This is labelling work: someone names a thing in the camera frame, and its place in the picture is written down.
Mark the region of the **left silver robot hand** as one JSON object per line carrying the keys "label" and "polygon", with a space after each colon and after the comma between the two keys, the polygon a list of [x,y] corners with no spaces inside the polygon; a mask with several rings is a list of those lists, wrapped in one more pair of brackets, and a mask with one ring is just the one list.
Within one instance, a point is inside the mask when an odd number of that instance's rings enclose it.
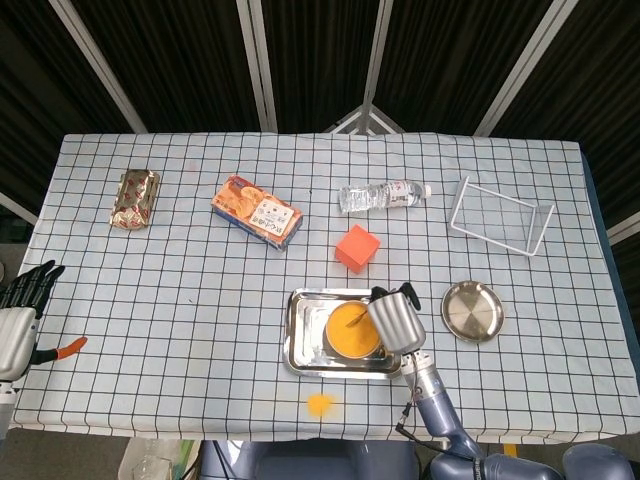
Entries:
{"label": "left silver robot hand", "polygon": [[32,365],[77,354],[87,343],[79,337],[70,345],[48,350],[37,347],[40,320],[51,291],[64,273],[63,265],[47,261],[19,275],[1,292],[1,382],[13,383]]}

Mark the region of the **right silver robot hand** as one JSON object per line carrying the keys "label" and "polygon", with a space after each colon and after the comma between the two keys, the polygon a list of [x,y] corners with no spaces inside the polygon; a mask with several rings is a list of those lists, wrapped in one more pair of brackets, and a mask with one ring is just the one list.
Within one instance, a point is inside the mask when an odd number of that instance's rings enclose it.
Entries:
{"label": "right silver robot hand", "polygon": [[395,290],[373,287],[367,310],[387,351],[404,355],[423,347],[426,334],[417,315],[421,304],[409,282]]}

